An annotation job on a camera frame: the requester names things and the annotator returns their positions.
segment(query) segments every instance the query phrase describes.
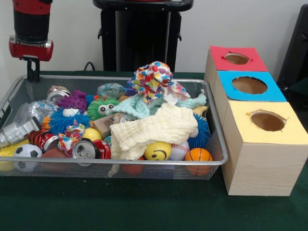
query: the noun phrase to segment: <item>cream washcloth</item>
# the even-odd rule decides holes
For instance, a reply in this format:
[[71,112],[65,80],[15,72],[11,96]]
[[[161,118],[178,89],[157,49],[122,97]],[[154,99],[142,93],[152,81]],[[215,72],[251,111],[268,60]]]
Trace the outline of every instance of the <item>cream washcloth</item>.
[[181,144],[197,126],[192,109],[164,103],[155,115],[110,126],[111,158],[136,160],[157,141]]

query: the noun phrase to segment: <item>hole in box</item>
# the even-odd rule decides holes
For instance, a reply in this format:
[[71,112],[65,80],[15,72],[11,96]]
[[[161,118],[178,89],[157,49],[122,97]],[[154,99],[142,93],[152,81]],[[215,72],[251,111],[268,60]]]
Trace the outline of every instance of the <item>hole in box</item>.
[[267,91],[268,86],[260,79],[242,76],[232,80],[232,85],[239,91],[249,94],[262,94]]
[[238,54],[238,53],[228,53],[225,55],[225,59],[235,65],[244,65],[248,63],[249,58],[246,57],[245,55]]
[[285,120],[273,112],[255,112],[251,115],[251,120],[265,131],[280,131],[285,125]]

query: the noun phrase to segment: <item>wire mesh basket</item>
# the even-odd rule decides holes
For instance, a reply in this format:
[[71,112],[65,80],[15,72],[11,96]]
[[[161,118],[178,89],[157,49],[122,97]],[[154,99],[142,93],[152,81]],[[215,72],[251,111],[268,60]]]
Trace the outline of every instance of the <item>wire mesh basket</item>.
[[[65,86],[70,91],[78,89],[95,95],[97,87],[102,84],[119,83],[125,86],[128,79],[41,76],[39,83],[32,83],[27,81],[26,77],[21,77],[12,84],[0,102],[0,128],[13,122],[22,104],[46,99],[51,85]],[[197,97],[201,89],[205,91],[208,98],[207,106],[209,106],[205,116],[211,133],[206,149],[211,153],[213,161],[128,161],[0,156],[0,176],[209,180],[217,168],[228,159],[228,151],[210,86],[203,80],[197,79],[177,79],[177,81],[186,88],[192,98]],[[25,165],[31,171],[23,172],[15,168]]]

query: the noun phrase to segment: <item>baseball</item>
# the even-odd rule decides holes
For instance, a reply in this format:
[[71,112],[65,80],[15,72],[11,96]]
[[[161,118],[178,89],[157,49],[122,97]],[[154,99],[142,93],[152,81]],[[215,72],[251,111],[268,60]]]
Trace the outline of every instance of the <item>baseball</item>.
[[187,152],[189,152],[189,144],[185,141],[182,144],[171,145],[171,156],[170,160],[184,160]]

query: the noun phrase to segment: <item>green spiky toy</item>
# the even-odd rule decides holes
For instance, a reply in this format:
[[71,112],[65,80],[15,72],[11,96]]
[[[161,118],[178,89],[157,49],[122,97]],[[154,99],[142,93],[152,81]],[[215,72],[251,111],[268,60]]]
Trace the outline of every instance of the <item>green spiky toy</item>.
[[119,104],[119,100],[109,98],[104,100],[102,97],[95,99],[88,107],[88,115],[90,119],[97,120],[106,116],[107,111],[110,111],[114,106]]

